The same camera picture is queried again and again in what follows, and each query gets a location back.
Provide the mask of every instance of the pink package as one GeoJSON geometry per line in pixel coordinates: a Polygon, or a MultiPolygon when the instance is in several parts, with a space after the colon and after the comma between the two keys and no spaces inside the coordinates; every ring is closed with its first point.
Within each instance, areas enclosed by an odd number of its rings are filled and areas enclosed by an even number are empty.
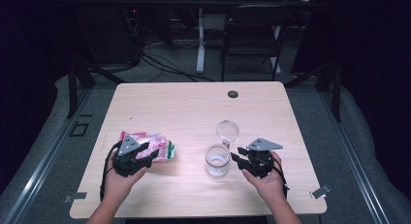
{"type": "Polygon", "coordinates": [[[160,133],[134,133],[128,134],[126,132],[121,132],[120,140],[123,141],[126,136],[132,137],[139,144],[149,142],[147,150],[139,152],[136,159],[144,158],[148,156],[151,152],[160,149],[157,158],[153,159],[153,162],[164,162],[170,160],[174,157],[175,146],[171,141],[168,141],[166,137],[160,133]]]}

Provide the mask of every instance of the gray carpet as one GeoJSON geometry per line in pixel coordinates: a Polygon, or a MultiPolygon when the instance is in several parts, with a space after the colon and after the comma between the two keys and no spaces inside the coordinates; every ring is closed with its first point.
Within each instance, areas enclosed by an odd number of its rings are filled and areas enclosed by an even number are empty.
{"type": "MultiPolygon", "coordinates": [[[[300,42],[301,31],[290,31],[285,40],[284,54],[280,60],[282,74],[277,80],[288,81],[294,56],[300,42]]],[[[193,42],[184,42],[193,46],[193,42]]],[[[212,38],[206,42],[205,72],[201,75],[212,80],[220,78],[219,38],[212,38]]],[[[173,48],[163,44],[145,48],[144,51],[152,57],[158,58],[164,64],[168,62],[158,56],[172,61],[175,66],[184,72],[196,75],[197,46],[185,48],[175,43],[173,48]]],[[[269,80],[269,64],[261,65],[260,59],[241,61],[231,59],[228,64],[227,80],[269,80]]],[[[191,81],[182,75],[162,73],[142,61],[136,68],[116,73],[120,78],[130,82],[168,82],[191,81]]],[[[22,223],[84,223],[84,220],[72,219],[69,215],[71,204],[62,203],[66,195],[75,193],[78,189],[82,173],[85,170],[88,157],[99,133],[106,111],[114,92],[114,84],[99,76],[93,75],[98,85],[91,91],[86,105],[80,110],[76,118],[79,123],[88,123],[88,129],[83,137],[69,137],[68,134],[62,144],[54,166],[47,179],[39,190],[34,202],[22,219],[22,223]]],[[[302,136],[310,154],[314,169],[320,184],[328,184],[332,192],[326,199],[328,210],[322,215],[323,223],[374,223],[369,208],[364,201],[347,159],[343,153],[343,146],[332,120],[327,114],[327,108],[315,92],[309,80],[303,86],[290,88],[287,93],[296,115],[302,136]]],[[[12,180],[6,191],[1,195],[1,220],[4,221],[21,194],[25,184],[35,171],[37,165],[53,146],[59,130],[64,127],[68,113],[67,78],[57,84],[58,99],[41,135],[27,155],[26,161],[12,180]]],[[[79,93],[86,90],[79,88],[79,93]]],[[[361,112],[348,91],[343,89],[341,99],[341,118],[353,147],[358,153],[364,169],[377,192],[381,206],[392,223],[411,223],[411,206],[387,180],[384,171],[374,158],[372,138],[361,112]]],[[[319,223],[317,215],[301,215],[303,223],[319,223]]]]}

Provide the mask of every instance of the dark background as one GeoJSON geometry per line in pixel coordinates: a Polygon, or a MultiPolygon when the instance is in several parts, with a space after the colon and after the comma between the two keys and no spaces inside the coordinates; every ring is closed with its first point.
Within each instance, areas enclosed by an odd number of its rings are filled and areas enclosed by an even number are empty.
{"type": "MultiPolygon", "coordinates": [[[[345,43],[343,85],[364,113],[376,157],[388,178],[411,200],[407,179],[411,171],[411,0],[318,0],[332,1],[362,1],[364,8],[343,14],[313,13],[293,71],[313,70],[333,58],[340,43],[345,43]],[[347,27],[353,21],[355,31],[346,39],[347,27]]],[[[0,2],[3,191],[47,120],[57,92],[54,83],[67,75],[75,61],[73,52],[90,61],[99,52],[85,42],[72,19],[61,10],[50,10],[42,0],[0,2]]],[[[118,21],[115,14],[106,14],[106,18],[111,17],[118,21]]],[[[75,21],[82,22],[82,27],[87,22],[84,18],[75,21]]],[[[121,36],[122,27],[115,24],[109,33],[121,36]]],[[[102,29],[106,28],[93,31],[98,35],[102,29]]],[[[130,55],[130,50],[116,52],[120,60],[130,55]]]]}

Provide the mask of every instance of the glass cup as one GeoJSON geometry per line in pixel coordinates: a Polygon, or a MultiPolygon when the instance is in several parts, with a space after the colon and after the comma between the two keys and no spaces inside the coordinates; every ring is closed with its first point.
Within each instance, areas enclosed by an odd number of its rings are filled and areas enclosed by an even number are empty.
{"type": "Polygon", "coordinates": [[[217,136],[222,144],[214,144],[205,152],[205,169],[210,176],[221,177],[229,170],[230,144],[238,141],[239,129],[231,120],[224,120],[217,125],[217,136]]]}
{"type": "Polygon", "coordinates": [[[208,174],[221,177],[229,170],[230,150],[223,144],[212,145],[206,151],[205,160],[208,174]]]}

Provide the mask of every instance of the black cable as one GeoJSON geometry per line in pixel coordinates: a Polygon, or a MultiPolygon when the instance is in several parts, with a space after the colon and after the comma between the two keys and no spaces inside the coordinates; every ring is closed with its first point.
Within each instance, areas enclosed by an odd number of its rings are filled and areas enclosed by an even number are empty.
{"type": "Polygon", "coordinates": [[[164,69],[164,66],[163,66],[163,68],[160,69],[160,74],[158,76],[154,77],[153,79],[149,80],[148,82],[152,82],[152,81],[157,80],[158,78],[160,78],[161,75],[163,75],[164,71],[165,71],[165,69],[164,69]]]}
{"type": "MultiPolygon", "coordinates": [[[[76,30],[76,32],[78,33],[79,38],[82,40],[82,42],[86,45],[87,49],[90,51],[91,55],[93,56],[93,60],[96,60],[96,58],[97,58],[96,53],[94,52],[93,47],[90,44],[88,44],[88,41],[86,40],[86,37],[83,34],[83,29],[82,29],[81,25],[73,19],[71,13],[64,12],[64,14],[65,14],[66,18],[72,23],[72,26],[76,30]]],[[[111,74],[115,74],[115,73],[131,70],[133,67],[135,67],[139,64],[140,58],[141,58],[141,54],[140,54],[141,51],[142,51],[142,42],[137,44],[134,47],[134,50],[133,50],[134,54],[133,54],[132,58],[130,59],[130,61],[124,67],[111,69],[111,70],[110,69],[108,69],[108,70],[105,69],[105,71],[110,72],[111,74]]],[[[98,73],[97,71],[95,71],[91,68],[89,68],[89,70],[91,72],[98,73]]]]}
{"type": "Polygon", "coordinates": [[[110,156],[111,156],[112,152],[116,148],[120,148],[120,146],[121,146],[121,141],[118,142],[117,144],[113,145],[112,148],[109,151],[109,154],[106,157],[106,161],[105,161],[104,169],[103,169],[102,185],[100,185],[100,202],[102,202],[103,198],[104,198],[104,192],[105,192],[105,189],[106,189],[106,175],[112,169],[112,167],[111,167],[109,170],[107,170],[107,165],[109,164],[110,156]]]}
{"type": "Polygon", "coordinates": [[[168,73],[172,73],[172,74],[178,74],[178,75],[180,74],[179,72],[168,71],[168,70],[166,70],[165,68],[160,68],[160,67],[152,64],[151,62],[147,61],[145,58],[142,58],[142,60],[143,60],[145,63],[147,63],[148,65],[154,67],[155,69],[158,69],[158,70],[161,70],[161,71],[165,71],[165,72],[168,72],[168,73]]]}
{"type": "Polygon", "coordinates": [[[196,75],[192,75],[192,74],[186,73],[186,72],[182,71],[181,69],[179,69],[176,65],[173,64],[173,62],[171,62],[171,61],[168,60],[167,58],[162,57],[162,56],[159,56],[159,55],[156,55],[156,54],[153,54],[153,53],[150,53],[150,54],[153,55],[153,56],[159,57],[159,58],[161,58],[161,59],[163,59],[163,60],[166,60],[168,63],[170,63],[170,64],[171,64],[172,66],[174,66],[174,67],[171,67],[171,66],[168,66],[168,65],[164,65],[163,63],[161,63],[161,62],[158,61],[157,59],[153,58],[153,57],[152,57],[151,55],[149,55],[149,54],[146,54],[146,53],[145,53],[143,56],[149,58],[150,60],[152,60],[152,61],[155,62],[155,63],[158,63],[158,64],[160,64],[160,65],[163,65],[163,66],[166,67],[166,68],[169,68],[169,69],[171,69],[171,70],[177,71],[177,73],[175,73],[175,74],[181,74],[181,75],[183,75],[183,76],[185,76],[185,77],[187,77],[187,78],[189,78],[190,80],[193,80],[193,81],[196,81],[194,78],[196,78],[196,79],[201,79],[201,80],[214,81],[214,80],[212,80],[212,79],[210,79],[210,78],[207,78],[207,77],[196,76],[196,75]]]}

